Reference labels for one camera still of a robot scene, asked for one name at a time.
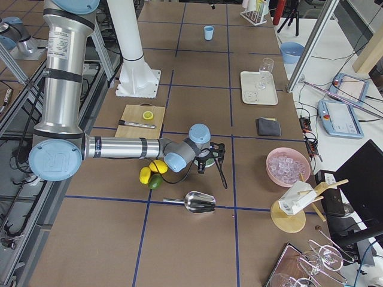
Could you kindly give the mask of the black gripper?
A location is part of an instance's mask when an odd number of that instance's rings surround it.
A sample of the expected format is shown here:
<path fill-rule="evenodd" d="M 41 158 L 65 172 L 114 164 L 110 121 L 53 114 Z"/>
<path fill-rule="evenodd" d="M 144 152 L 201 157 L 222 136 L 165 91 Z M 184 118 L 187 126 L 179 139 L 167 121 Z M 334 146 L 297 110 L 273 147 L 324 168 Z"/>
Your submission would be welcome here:
<path fill-rule="evenodd" d="M 210 149 L 209 148 L 205 148 L 195 158 L 195 160 L 197 161 L 197 172 L 199 174 L 204 174 L 205 173 L 206 161 L 204 159 L 205 158 L 209 158 L 209 155 L 210 155 Z"/>

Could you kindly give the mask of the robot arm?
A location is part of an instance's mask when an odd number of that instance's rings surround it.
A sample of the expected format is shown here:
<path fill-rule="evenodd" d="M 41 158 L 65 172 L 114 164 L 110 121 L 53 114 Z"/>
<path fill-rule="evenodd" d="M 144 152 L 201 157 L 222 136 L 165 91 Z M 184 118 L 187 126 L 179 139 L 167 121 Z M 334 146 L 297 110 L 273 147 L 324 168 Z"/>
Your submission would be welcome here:
<path fill-rule="evenodd" d="M 210 131 L 195 124 L 180 143 L 167 138 L 103 138 L 78 125 L 87 38 L 95 31 L 98 1 L 45 1 L 49 26 L 42 119 L 29 153 L 32 172 L 46 181 L 73 176 L 86 158 L 156 158 L 179 172 L 210 146 Z"/>

